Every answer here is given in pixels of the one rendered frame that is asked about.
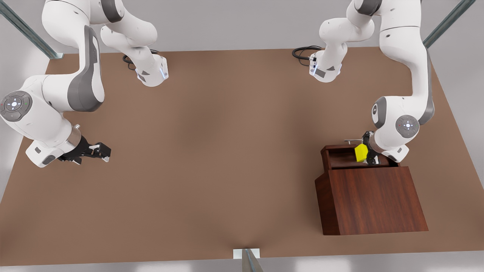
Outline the yellow square block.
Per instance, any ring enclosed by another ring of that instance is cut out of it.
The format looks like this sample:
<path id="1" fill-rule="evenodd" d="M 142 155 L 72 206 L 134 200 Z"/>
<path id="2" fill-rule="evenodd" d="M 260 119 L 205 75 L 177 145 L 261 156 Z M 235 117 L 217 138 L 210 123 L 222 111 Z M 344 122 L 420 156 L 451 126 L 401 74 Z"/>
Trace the yellow square block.
<path id="1" fill-rule="evenodd" d="M 356 146 L 354 148 L 354 152 L 357 162 L 365 162 L 365 160 L 368 158 L 368 147 L 363 143 Z"/>

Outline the dark wooden drawer with handle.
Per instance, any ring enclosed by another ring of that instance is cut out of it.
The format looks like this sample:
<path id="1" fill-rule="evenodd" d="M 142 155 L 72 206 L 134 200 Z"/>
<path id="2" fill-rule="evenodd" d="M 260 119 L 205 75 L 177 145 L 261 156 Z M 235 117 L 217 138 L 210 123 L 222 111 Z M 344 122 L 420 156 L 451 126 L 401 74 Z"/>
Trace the dark wooden drawer with handle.
<path id="1" fill-rule="evenodd" d="M 358 144 L 342 144 L 325 146 L 321 151 L 325 170 L 348 169 L 348 168 L 379 168 L 399 167 L 397 162 L 384 155 L 379 155 L 379 165 L 368 165 L 366 162 L 357 162 L 354 148 Z"/>

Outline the dark wooden cabinet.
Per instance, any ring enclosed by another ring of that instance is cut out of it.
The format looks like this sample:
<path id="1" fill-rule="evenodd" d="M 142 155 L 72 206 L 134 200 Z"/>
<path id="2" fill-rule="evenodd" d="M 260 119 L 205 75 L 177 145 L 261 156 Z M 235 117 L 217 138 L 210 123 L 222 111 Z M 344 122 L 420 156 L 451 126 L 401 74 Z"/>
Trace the dark wooden cabinet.
<path id="1" fill-rule="evenodd" d="M 325 235 L 428 231 L 408 167 L 332 169 L 315 185 Z"/>

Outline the silver frame post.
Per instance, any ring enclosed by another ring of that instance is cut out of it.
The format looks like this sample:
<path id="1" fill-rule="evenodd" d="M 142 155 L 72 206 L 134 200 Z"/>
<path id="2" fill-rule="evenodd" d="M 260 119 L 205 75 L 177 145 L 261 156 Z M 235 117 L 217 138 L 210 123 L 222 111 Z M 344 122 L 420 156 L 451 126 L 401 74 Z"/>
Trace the silver frame post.
<path id="1" fill-rule="evenodd" d="M 63 53 L 57 53 L 44 39 L 31 29 L 31 27 L 19 17 L 3 0 L 0 0 L 0 14 L 5 17 L 20 33 L 30 40 L 36 48 L 43 52 L 51 60 L 60 60 Z"/>
<path id="2" fill-rule="evenodd" d="M 259 263 L 259 258 L 261 258 L 259 248 L 233 249 L 233 259 L 242 260 L 242 272 L 264 272 Z"/>
<path id="3" fill-rule="evenodd" d="M 423 40 L 424 46 L 429 49 L 475 2 L 476 0 L 460 0 L 453 10 Z"/>

